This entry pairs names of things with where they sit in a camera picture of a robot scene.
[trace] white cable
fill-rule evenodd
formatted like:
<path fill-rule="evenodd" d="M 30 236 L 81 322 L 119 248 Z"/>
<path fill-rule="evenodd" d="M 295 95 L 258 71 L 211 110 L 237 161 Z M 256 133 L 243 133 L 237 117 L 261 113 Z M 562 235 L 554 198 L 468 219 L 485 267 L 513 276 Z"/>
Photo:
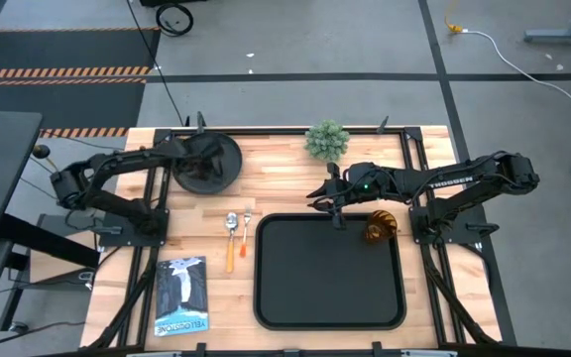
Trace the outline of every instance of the white cable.
<path fill-rule="evenodd" d="M 493 43 L 493 47 L 495 48 L 495 51 L 497 52 L 497 55 L 500 56 L 500 59 L 502 59 L 503 62 L 505 62 L 507 65 L 511 66 L 512 68 L 516 69 L 516 71 L 518 71 L 519 73 L 525 75 L 527 78 L 529 78 L 530 80 L 532 80 L 535 83 L 539 83 L 545 86 L 549 86 L 550 88 L 554 88 L 558 91 L 560 91 L 561 93 L 567 95 L 568 98 L 571 99 L 571 94 L 568 93 L 565 89 L 559 87 L 558 85 L 554 85 L 552 83 L 548 83 L 548 82 L 544 82 L 542 80 L 538 80 L 536 78 L 534 78 L 533 76 L 529 75 L 528 73 L 524 72 L 523 70 L 519 69 L 519 67 L 517 67 L 516 65 L 512 64 L 509 60 L 505 59 L 504 56 L 502 55 L 502 53 L 500 52 L 500 49 L 497 48 L 497 43 L 495 43 L 495 40 L 493 40 L 492 37 L 484 34 L 483 32 L 479 32 L 479 31 L 469 31 L 469 30 L 462 30 L 462 32 L 457 33 L 457 34 L 474 34 L 474 35 L 480 35 L 483 36 L 489 40 L 491 40 L 491 42 Z"/>

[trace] floor mat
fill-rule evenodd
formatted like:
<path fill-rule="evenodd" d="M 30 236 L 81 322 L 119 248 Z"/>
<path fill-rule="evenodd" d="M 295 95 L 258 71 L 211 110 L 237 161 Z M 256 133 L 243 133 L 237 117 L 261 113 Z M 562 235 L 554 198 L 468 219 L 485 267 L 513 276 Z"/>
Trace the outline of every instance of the floor mat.
<path fill-rule="evenodd" d="M 155 54 L 160 30 L 144 35 Z M 135 29 L 0 30 L 0 78 L 146 74 L 152 64 Z"/>
<path fill-rule="evenodd" d="M 42 113 L 43 137 L 124 136 L 144 90 L 137 78 L 0 80 L 0 110 Z"/>

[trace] caution tape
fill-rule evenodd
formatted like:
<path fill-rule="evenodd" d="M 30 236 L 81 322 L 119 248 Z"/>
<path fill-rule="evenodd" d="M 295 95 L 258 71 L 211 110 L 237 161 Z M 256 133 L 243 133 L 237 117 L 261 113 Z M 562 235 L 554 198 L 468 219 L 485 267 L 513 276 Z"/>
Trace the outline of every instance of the caution tape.
<path fill-rule="evenodd" d="M 142 78 L 88 78 L 88 79 L 46 79 L 46 80 L 0 80 L 0 85 L 56 85 L 56 84 L 98 84 L 98 83 L 147 83 Z"/>
<path fill-rule="evenodd" d="M 151 71 L 149 66 L 102 66 L 71 68 L 2 68 L 0 78 L 37 78 L 103 75 L 144 75 Z"/>
<path fill-rule="evenodd" d="M 111 138 L 127 136 L 129 128 L 41 129 L 40 138 Z"/>
<path fill-rule="evenodd" d="M 152 30 L 158 31 L 160 28 L 147 27 L 141 28 L 143 31 Z M 18 32 L 79 32 L 79 31 L 138 31 L 138 28 L 83 28 L 83 29 L 0 29 L 0 33 L 18 33 Z"/>

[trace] black tray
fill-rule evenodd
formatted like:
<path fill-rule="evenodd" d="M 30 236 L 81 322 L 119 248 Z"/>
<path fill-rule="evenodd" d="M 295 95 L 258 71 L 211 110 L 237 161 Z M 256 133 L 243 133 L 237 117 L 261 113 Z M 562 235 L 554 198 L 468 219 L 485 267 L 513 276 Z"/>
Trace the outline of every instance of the black tray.
<path fill-rule="evenodd" d="M 255 316 L 272 330 L 393 329 L 406 314 L 398 241 L 363 239 L 368 214 L 271 214 L 256 234 Z"/>

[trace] orange handle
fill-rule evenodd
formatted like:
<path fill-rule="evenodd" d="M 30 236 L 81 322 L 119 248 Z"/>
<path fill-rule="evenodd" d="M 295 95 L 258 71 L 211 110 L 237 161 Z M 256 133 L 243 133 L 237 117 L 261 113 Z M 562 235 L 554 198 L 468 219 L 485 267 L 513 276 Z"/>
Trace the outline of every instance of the orange handle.
<path fill-rule="evenodd" d="M 232 239 L 228 241 L 228 253 L 226 254 L 226 273 L 233 273 L 233 243 L 234 242 Z"/>

